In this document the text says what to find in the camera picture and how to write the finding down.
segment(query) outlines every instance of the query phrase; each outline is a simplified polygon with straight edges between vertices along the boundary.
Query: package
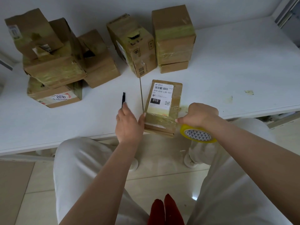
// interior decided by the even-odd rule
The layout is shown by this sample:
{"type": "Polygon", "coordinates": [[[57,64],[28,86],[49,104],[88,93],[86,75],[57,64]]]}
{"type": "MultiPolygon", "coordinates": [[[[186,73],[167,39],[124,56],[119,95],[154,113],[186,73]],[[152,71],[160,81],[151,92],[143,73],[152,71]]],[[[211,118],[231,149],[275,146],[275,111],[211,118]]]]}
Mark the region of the package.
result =
{"type": "Polygon", "coordinates": [[[181,83],[152,81],[145,107],[145,132],[174,136],[181,91],[181,83]]]}
{"type": "Polygon", "coordinates": [[[188,61],[183,61],[183,62],[177,62],[172,64],[160,65],[159,66],[160,73],[169,73],[169,72],[187,69],[188,63],[189,63],[188,61]]]}
{"type": "Polygon", "coordinates": [[[189,61],[196,39],[185,5],[152,11],[158,65],[189,61]]]}
{"type": "Polygon", "coordinates": [[[81,35],[78,39],[84,50],[83,56],[87,73],[84,80],[91,88],[120,76],[109,50],[97,30],[81,35]]]}
{"type": "Polygon", "coordinates": [[[107,30],[119,56],[138,78],[156,68],[153,36],[135,19],[124,14],[109,22],[107,30]]]}
{"type": "Polygon", "coordinates": [[[23,56],[24,71],[48,88],[57,88],[85,78],[85,62],[79,40],[64,18],[49,22],[64,46],[51,53],[40,52],[35,60],[23,56]]]}
{"type": "Polygon", "coordinates": [[[50,108],[63,106],[82,99],[82,82],[77,81],[55,89],[49,89],[37,79],[30,77],[27,95],[50,108]]]}
{"type": "Polygon", "coordinates": [[[5,19],[16,48],[29,60],[36,59],[37,48],[47,52],[63,46],[40,9],[5,19]]]}

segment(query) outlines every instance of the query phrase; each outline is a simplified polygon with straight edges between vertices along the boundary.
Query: yellow tape roll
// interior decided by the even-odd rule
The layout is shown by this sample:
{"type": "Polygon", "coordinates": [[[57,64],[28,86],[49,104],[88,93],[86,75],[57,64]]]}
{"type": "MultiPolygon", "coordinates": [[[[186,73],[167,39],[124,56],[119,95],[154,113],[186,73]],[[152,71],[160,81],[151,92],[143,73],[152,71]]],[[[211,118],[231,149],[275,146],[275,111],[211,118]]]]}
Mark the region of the yellow tape roll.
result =
{"type": "Polygon", "coordinates": [[[214,143],[217,140],[213,138],[205,129],[199,127],[191,127],[183,124],[180,128],[182,136],[201,143],[214,143]]]}

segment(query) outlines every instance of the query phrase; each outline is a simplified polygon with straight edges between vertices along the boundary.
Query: flat cardboard box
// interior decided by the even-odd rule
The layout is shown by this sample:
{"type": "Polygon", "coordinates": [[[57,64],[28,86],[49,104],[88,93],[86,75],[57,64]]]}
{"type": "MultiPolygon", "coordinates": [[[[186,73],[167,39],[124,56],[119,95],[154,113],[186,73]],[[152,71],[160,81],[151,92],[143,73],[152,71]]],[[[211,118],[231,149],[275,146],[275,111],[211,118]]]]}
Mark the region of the flat cardboard box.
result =
{"type": "Polygon", "coordinates": [[[160,65],[159,66],[160,73],[169,73],[169,72],[187,69],[188,63],[189,63],[188,61],[183,61],[183,62],[177,62],[172,64],[160,65]]]}
{"type": "Polygon", "coordinates": [[[50,21],[64,46],[51,53],[44,52],[35,60],[23,56],[23,68],[48,88],[58,88],[85,78],[85,62],[80,42],[64,18],[50,21]]]}
{"type": "Polygon", "coordinates": [[[29,60],[38,58],[37,47],[51,52],[63,46],[40,9],[5,19],[5,23],[16,48],[29,60]]]}
{"type": "Polygon", "coordinates": [[[178,118],[181,91],[182,91],[181,83],[162,81],[162,80],[152,80],[152,86],[150,88],[149,96],[145,107],[145,112],[146,112],[145,128],[144,128],[145,132],[158,133],[170,137],[174,136],[176,130],[175,119],[178,118]],[[150,98],[152,95],[152,90],[155,83],[162,83],[162,84],[168,84],[174,86],[168,117],[163,115],[151,114],[147,112],[150,98]]]}
{"type": "Polygon", "coordinates": [[[116,77],[120,72],[112,59],[102,37],[97,30],[92,30],[78,37],[83,50],[94,56],[86,57],[85,71],[87,77],[84,80],[91,88],[100,86],[116,77]]]}
{"type": "Polygon", "coordinates": [[[119,56],[140,78],[156,68],[154,38],[137,21],[124,14],[107,24],[119,56]]]}
{"type": "Polygon", "coordinates": [[[30,77],[27,95],[49,108],[64,106],[82,99],[82,82],[77,81],[55,89],[49,89],[37,79],[30,77]]]}
{"type": "Polygon", "coordinates": [[[196,39],[185,5],[152,11],[158,65],[189,61],[196,39]]]}

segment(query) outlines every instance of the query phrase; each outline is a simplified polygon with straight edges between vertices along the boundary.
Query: hand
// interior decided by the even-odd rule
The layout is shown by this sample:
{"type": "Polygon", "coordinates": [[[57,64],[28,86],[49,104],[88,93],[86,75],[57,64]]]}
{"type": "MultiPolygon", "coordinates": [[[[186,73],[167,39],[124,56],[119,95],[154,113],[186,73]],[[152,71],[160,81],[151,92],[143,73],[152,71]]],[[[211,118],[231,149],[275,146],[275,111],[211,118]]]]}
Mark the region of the hand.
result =
{"type": "Polygon", "coordinates": [[[180,117],[175,121],[179,124],[187,124],[193,127],[204,127],[206,120],[210,117],[216,117],[219,115],[217,108],[214,108],[203,103],[192,103],[188,107],[188,113],[184,117],[180,117]]]}
{"type": "Polygon", "coordinates": [[[128,108],[127,103],[123,103],[123,107],[119,109],[116,119],[115,134],[119,143],[129,143],[138,146],[144,133],[145,113],[137,121],[128,108]]]}

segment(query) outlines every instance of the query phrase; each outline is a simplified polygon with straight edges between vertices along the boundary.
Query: table top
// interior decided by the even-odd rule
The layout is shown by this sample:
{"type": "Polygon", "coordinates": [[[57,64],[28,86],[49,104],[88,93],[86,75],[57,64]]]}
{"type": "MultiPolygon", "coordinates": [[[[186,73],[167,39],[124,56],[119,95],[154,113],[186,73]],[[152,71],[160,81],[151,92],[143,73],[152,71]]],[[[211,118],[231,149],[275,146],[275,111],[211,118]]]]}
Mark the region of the table top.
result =
{"type": "Polygon", "coordinates": [[[300,110],[300,51],[271,18],[196,33],[188,69],[161,74],[156,68],[138,79],[111,47],[122,75],[85,87],[80,102],[53,109],[26,95],[28,76],[17,65],[0,95],[0,155],[53,148],[73,137],[115,136],[123,92],[138,117],[141,91],[145,106],[153,79],[183,84],[179,116],[193,102],[218,108],[223,118],[300,110]]]}
{"type": "Polygon", "coordinates": [[[115,136],[116,115],[123,92],[136,117],[142,112],[140,79],[109,48],[121,76],[94,89],[84,87],[83,98],[67,106],[48,108],[26,94],[28,76],[18,64],[0,95],[0,155],[57,147],[74,137],[115,136]]]}
{"type": "Polygon", "coordinates": [[[179,116],[189,104],[225,119],[300,110],[300,50],[270,17],[196,30],[186,70],[141,78],[144,107],[153,79],[182,83],[179,116]]]}

